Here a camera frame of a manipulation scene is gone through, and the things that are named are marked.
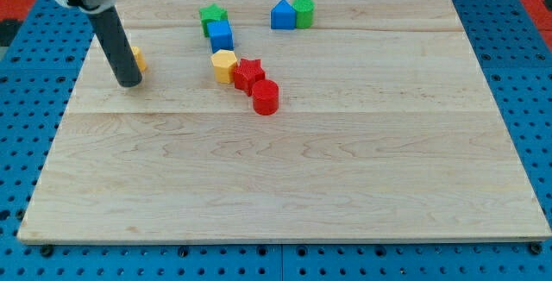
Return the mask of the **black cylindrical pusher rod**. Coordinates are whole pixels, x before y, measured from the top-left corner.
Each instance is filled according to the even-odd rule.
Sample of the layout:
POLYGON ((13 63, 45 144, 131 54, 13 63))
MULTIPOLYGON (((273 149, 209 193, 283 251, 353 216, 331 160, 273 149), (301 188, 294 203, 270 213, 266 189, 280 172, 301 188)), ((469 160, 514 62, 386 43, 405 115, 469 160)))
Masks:
POLYGON ((114 6, 97 14, 87 15, 117 83, 121 87, 137 86, 141 70, 114 6))

